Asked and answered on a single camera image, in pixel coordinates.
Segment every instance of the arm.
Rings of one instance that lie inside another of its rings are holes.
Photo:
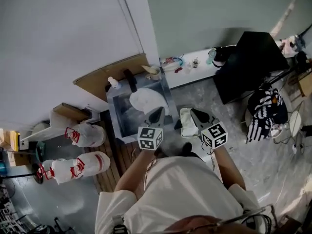
[[[115,187],[114,192],[128,190],[134,193],[144,178],[146,168],[153,158],[155,158],[154,152],[142,150],[128,170],[122,175]]]
[[[230,186],[234,184],[238,184],[241,188],[246,190],[244,179],[226,148],[224,146],[220,146],[214,150],[214,154],[226,189],[229,189]]]

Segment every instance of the gray tile floor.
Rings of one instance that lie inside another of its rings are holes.
[[[285,80],[273,86],[280,89]],[[286,93],[288,85],[280,91],[289,112],[298,104],[291,103]],[[231,157],[238,166],[249,190],[253,190],[260,205],[274,204],[279,216],[287,213],[302,219],[305,205],[312,198],[312,146],[306,147],[304,154],[292,150],[294,141],[287,145],[274,144],[272,139],[245,144],[247,127],[244,121],[248,98],[223,105],[213,79],[202,80],[172,90],[178,110],[183,107],[196,107],[211,110],[224,122],[229,132],[226,144]],[[300,109],[302,124],[312,124],[312,100],[306,98]],[[191,142],[193,151],[211,166],[211,158],[201,149],[198,138],[182,138],[180,130],[172,132],[162,143],[163,149],[174,154],[185,142]],[[312,145],[312,137],[304,138],[306,146]]]
[[[64,136],[47,140],[44,159],[76,158],[83,149],[72,145]],[[12,202],[20,215],[28,215],[36,224],[54,226],[58,217],[61,227],[73,227],[75,233],[93,233],[98,207],[98,192],[92,177],[75,179],[58,185],[54,179],[37,184],[32,177],[11,179],[15,185]],[[13,194],[12,183],[7,182]]]

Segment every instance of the gray wall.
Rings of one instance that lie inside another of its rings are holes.
[[[236,44],[247,30],[270,32],[291,0],[148,0],[160,57]],[[312,0],[299,0],[277,38],[312,23]]]
[[[30,129],[62,102],[107,110],[73,81],[139,53],[119,0],[0,0],[0,127]]]

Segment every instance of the bottle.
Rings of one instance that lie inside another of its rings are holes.
[[[198,57],[193,60],[193,68],[197,68],[199,64]]]
[[[183,68],[183,70],[184,70],[184,73],[186,73],[188,75],[192,70],[192,65],[189,62],[187,62],[185,64],[185,67]]]
[[[208,58],[207,58],[207,60],[206,60],[206,63],[207,63],[208,65],[210,65],[210,64],[213,62],[215,56],[216,56],[216,49],[215,49],[215,48],[212,48],[212,49],[208,52]]]
[[[115,89],[121,88],[120,83],[117,80],[115,80],[113,77],[109,76],[107,80],[109,81],[109,83],[111,84],[113,88]]]

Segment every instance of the cardboard box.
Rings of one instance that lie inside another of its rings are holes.
[[[302,96],[310,96],[312,94],[312,74],[305,76],[299,81],[299,88]]]
[[[107,78],[109,76],[116,80],[125,79],[123,71],[129,69],[133,75],[144,72],[141,65],[149,66],[145,54],[139,54],[133,57],[117,61],[103,68],[97,69],[85,76],[73,81],[75,85],[88,91],[90,94],[107,102],[105,87],[109,85]]]
[[[30,164],[30,155],[19,154],[18,152],[8,153],[10,166],[24,166]]]
[[[83,121],[89,117],[88,113],[66,103],[58,105],[53,109],[53,111],[58,113],[59,115],[63,115],[76,121]]]
[[[0,147],[5,150],[13,150],[11,148],[10,131],[0,128]]]

